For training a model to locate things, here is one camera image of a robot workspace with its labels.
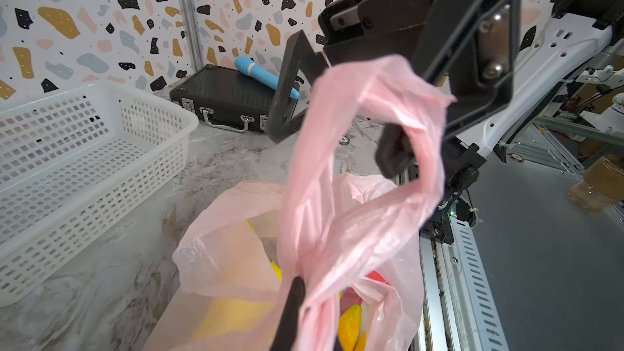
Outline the yellow banana bunch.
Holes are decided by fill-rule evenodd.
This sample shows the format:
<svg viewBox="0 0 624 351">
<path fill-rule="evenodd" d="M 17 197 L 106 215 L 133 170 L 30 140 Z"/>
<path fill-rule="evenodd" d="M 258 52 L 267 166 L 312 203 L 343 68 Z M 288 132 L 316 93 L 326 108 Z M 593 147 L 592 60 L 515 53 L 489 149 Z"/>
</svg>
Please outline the yellow banana bunch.
<svg viewBox="0 0 624 351">
<path fill-rule="evenodd" d="M 282 271 L 277 262 L 276 242 L 274 237 L 268 237 L 263 242 L 265 254 L 276 278 L 281 283 Z M 364 350 L 367 344 L 367 332 L 362 325 L 362 299 L 348 287 L 339 293 L 341 299 L 341 318 L 338 326 L 338 338 L 342 350 Z"/>
</svg>

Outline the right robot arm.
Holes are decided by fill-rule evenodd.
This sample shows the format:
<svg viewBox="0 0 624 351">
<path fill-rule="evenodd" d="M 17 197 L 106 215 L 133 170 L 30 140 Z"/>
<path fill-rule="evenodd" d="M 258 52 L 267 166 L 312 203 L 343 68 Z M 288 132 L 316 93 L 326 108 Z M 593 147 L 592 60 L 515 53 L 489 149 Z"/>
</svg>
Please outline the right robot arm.
<svg viewBox="0 0 624 351">
<path fill-rule="evenodd" d="M 489 154 L 529 123 L 562 82 L 588 64 L 606 64 L 623 36 L 623 0 L 554 0 L 541 33 L 521 33 L 522 0 L 337 0 L 318 18 L 325 39 L 314 52 L 304 32 L 287 41 L 264 132 L 281 142 L 304 116 L 287 103 L 298 73 L 316 81 L 330 65 L 398 54 L 425 81 L 449 77 L 442 157 L 445 194 L 423 237 L 452 244 L 450 208 Z"/>
</svg>

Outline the pink plastic bag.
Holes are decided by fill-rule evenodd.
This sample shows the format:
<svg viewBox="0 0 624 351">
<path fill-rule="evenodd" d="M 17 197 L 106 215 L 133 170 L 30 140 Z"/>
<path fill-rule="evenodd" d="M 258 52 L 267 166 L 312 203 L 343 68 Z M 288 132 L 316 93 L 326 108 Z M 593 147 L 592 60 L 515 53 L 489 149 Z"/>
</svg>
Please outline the pink plastic bag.
<svg viewBox="0 0 624 351">
<path fill-rule="evenodd" d="M 292 280 L 305 282 L 295 350 L 331 350 L 341 299 L 363 300 L 366 347 L 406 350 L 423 316 L 419 230 L 444 192 L 441 155 L 418 178 L 334 172 L 334 153 L 354 117 L 386 121 L 375 98 L 381 58 L 329 68 L 312 89 L 285 185 L 244 180 L 192 222 L 172 258 L 180 287 L 148 350 L 268 350 Z M 263 242 L 274 237 L 283 280 Z"/>
</svg>

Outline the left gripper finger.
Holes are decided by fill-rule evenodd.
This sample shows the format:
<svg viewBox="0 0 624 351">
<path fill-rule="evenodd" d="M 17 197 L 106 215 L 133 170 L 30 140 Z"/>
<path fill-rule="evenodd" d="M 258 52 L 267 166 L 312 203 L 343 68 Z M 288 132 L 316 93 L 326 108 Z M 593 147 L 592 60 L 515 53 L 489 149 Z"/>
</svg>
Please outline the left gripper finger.
<svg viewBox="0 0 624 351">
<path fill-rule="evenodd" d="M 270 351 L 291 351 L 297 339 L 299 310 L 306 297 L 302 277 L 293 279 Z"/>
</svg>

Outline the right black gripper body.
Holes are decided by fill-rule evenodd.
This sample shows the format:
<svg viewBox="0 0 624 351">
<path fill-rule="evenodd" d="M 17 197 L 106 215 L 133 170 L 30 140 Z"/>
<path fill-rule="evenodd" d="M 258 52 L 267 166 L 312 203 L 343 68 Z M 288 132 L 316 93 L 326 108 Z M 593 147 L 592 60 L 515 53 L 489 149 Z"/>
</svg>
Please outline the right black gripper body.
<svg viewBox="0 0 624 351">
<path fill-rule="evenodd" d="M 478 75 L 512 67 L 510 0 L 337 0 L 318 22 L 332 66 L 401 55 L 434 83 L 468 49 Z"/>
</svg>

